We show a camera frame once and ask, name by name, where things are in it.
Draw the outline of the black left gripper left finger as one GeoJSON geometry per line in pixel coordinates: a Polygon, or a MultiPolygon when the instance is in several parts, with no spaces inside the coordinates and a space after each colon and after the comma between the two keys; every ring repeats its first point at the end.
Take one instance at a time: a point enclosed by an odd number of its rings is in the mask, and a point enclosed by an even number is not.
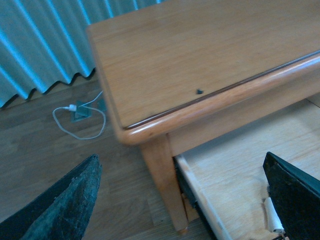
{"type": "Polygon", "coordinates": [[[91,155],[0,224],[2,240],[81,240],[97,200],[102,165],[91,155]]]}

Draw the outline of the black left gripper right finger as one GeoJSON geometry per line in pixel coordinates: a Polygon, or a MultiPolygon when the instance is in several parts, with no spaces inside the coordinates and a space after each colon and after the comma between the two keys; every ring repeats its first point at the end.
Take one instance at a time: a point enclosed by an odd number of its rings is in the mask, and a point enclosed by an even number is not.
{"type": "Polygon", "coordinates": [[[320,238],[320,181],[267,152],[264,173],[275,211],[290,240],[320,238]]]}

